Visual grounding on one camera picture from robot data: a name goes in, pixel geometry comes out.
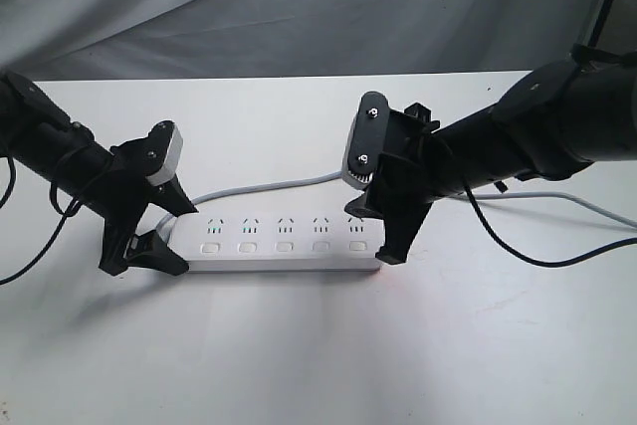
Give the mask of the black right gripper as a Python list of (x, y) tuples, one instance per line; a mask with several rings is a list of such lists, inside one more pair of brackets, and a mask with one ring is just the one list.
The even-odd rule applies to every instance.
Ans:
[(420, 103), (390, 109), (372, 180), (344, 212), (382, 220), (384, 244), (376, 258), (407, 262), (410, 248), (434, 202), (458, 193), (458, 166), (447, 142), (436, 136), (440, 122)]

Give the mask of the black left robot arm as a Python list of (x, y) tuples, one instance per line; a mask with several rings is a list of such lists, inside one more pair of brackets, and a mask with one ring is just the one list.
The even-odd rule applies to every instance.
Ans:
[(195, 212), (176, 173), (183, 139), (171, 120), (144, 137), (111, 148), (60, 109), (29, 79), (1, 75), (1, 154), (50, 184), (49, 199), (64, 191), (72, 198), (62, 217), (85, 206), (105, 221), (99, 267), (117, 276), (145, 268), (171, 276), (189, 269), (155, 230), (137, 235), (149, 205), (174, 217)]

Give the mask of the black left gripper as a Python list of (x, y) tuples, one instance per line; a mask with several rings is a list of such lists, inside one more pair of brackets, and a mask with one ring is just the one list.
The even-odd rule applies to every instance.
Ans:
[(117, 276), (130, 268), (142, 268), (181, 276), (188, 263), (173, 252), (157, 231), (136, 235), (139, 220), (153, 204), (173, 217), (197, 213), (178, 180), (152, 186), (145, 174), (147, 136), (111, 149), (92, 137), (83, 138), (74, 152), (74, 193), (89, 209), (104, 218), (99, 268)]

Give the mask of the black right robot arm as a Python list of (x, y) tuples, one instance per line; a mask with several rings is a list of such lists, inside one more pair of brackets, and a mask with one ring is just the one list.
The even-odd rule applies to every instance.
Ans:
[(377, 258), (406, 261), (432, 205), (489, 184), (563, 181), (597, 162), (636, 157), (636, 56), (576, 44), (502, 97), (450, 125), (426, 106), (391, 107), (365, 93), (341, 170), (359, 191), (345, 212), (384, 227)]

